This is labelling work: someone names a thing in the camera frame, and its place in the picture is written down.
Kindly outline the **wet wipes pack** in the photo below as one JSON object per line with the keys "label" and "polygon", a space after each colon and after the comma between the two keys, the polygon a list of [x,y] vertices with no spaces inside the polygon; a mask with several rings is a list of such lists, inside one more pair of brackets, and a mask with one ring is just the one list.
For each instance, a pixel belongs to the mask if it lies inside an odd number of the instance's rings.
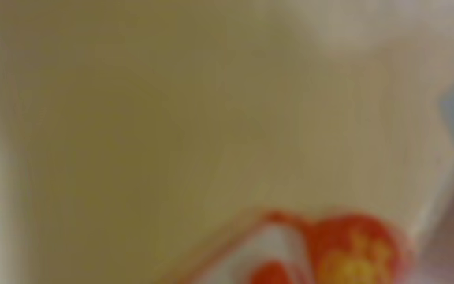
{"label": "wet wipes pack", "polygon": [[281,208],[417,243],[454,1],[0,1],[0,283],[155,283]]}

